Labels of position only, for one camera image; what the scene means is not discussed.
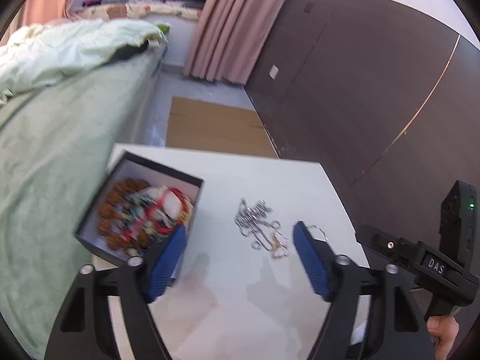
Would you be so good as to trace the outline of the right hand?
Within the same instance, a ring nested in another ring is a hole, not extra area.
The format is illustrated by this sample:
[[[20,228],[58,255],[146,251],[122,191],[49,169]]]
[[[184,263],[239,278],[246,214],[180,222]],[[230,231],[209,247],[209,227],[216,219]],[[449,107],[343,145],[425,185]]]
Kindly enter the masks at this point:
[[[446,360],[459,332],[459,324],[451,315],[431,316],[426,323],[429,334],[438,340],[434,349],[436,360]]]

